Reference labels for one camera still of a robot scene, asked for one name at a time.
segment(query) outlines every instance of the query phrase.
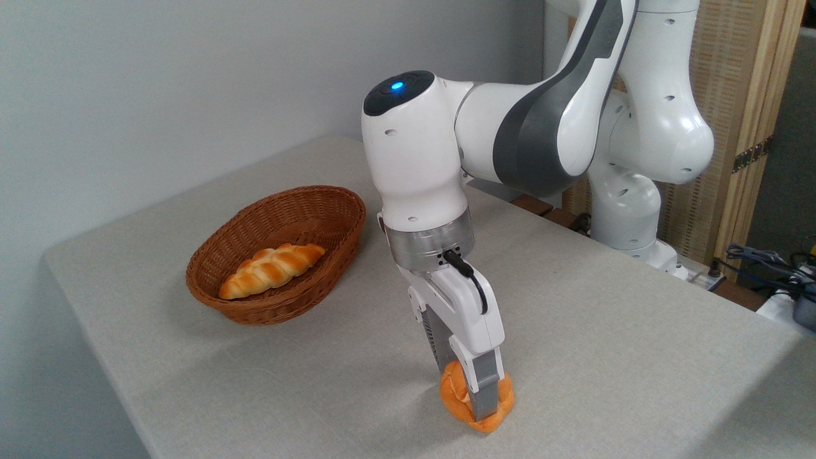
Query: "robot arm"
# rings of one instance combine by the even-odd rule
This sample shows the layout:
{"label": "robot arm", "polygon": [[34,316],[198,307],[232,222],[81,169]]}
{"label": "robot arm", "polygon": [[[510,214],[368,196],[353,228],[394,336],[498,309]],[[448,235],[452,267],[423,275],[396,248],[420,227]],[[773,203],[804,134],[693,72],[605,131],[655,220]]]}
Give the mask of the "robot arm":
{"label": "robot arm", "polygon": [[641,0],[620,74],[628,92],[607,101],[592,185],[592,238],[685,279],[676,251],[657,240],[660,193],[652,181],[692,181],[714,137],[691,93],[689,54],[699,0]]}
{"label": "robot arm", "polygon": [[636,10],[636,0],[558,3],[579,19],[550,79],[482,84],[415,71],[363,103],[380,224],[439,369],[462,364],[477,421],[496,411],[504,330],[490,284],[464,260],[475,240],[461,171],[539,195],[580,176]]}

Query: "electrical cable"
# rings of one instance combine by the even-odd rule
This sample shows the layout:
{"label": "electrical cable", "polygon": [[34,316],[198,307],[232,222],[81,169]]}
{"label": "electrical cable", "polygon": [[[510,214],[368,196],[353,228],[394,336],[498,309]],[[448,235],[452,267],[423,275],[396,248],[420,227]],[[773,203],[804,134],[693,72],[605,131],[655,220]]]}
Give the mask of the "electrical cable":
{"label": "electrical cable", "polygon": [[[785,277],[782,277],[782,278],[776,278],[776,279],[774,279],[774,282],[786,283],[786,282],[787,282],[787,281],[789,281],[789,280],[791,280],[791,278],[790,278],[790,277],[786,277],[786,278],[785,278]],[[761,291],[763,291],[763,290],[773,290],[773,289],[775,289],[775,288],[776,288],[776,287],[771,287],[770,285],[760,285],[759,287],[751,287],[751,291],[752,291],[752,292],[761,292]]]}
{"label": "electrical cable", "polygon": [[747,247],[739,244],[731,244],[725,249],[726,258],[729,260],[746,260],[759,263],[769,270],[788,276],[797,275],[805,276],[813,281],[816,281],[816,276],[806,273],[799,268],[789,265],[777,252],[770,250],[757,250],[753,247]]}
{"label": "electrical cable", "polygon": [[445,260],[447,260],[451,266],[456,268],[461,275],[473,281],[473,285],[475,285],[476,289],[479,291],[479,299],[481,300],[481,315],[487,314],[487,297],[485,296],[485,291],[481,288],[479,279],[476,279],[476,273],[473,270],[473,267],[463,260],[460,254],[452,250],[445,250],[442,256],[445,257]]}
{"label": "electrical cable", "polygon": [[748,279],[750,279],[752,281],[755,281],[755,282],[758,282],[758,283],[763,283],[764,285],[776,288],[777,290],[784,290],[786,292],[795,293],[797,295],[802,295],[805,298],[807,298],[809,301],[816,302],[816,298],[814,298],[812,296],[812,292],[810,292],[807,289],[802,288],[802,287],[796,287],[796,285],[801,285],[802,284],[801,281],[799,283],[778,283],[778,282],[770,281],[768,279],[758,278],[758,277],[748,273],[746,270],[741,270],[740,268],[737,268],[736,266],[729,265],[728,263],[724,262],[720,258],[715,258],[714,260],[717,263],[725,266],[726,268],[728,268],[730,270],[733,270],[733,271],[736,271],[736,272],[740,273],[741,275],[745,276],[746,278],[748,278]]}

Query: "bread roll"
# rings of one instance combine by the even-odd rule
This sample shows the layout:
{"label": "bread roll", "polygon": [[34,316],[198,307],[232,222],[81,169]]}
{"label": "bread roll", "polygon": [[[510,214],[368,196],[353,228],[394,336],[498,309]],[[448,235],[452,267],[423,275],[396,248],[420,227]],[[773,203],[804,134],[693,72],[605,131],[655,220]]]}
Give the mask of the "bread roll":
{"label": "bread roll", "polygon": [[326,249],[316,244],[285,243],[277,249],[259,250],[224,281],[218,296],[232,300],[281,287],[314,266],[324,253]]}

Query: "wicker basket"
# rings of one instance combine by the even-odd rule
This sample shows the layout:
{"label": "wicker basket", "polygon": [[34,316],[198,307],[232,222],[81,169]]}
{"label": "wicker basket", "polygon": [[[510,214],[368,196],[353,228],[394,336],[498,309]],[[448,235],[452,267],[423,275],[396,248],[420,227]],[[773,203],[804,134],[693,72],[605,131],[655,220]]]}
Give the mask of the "wicker basket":
{"label": "wicker basket", "polygon": [[[312,309],[334,288],[357,254],[366,207],[345,188],[327,185],[289,189],[242,209],[193,254],[187,287],[200,302],[245,325],[269,325]],[[235,300],[218,289],[255,252],[283,243],[315,243],[326,254],[305,274],[280,288]]]}

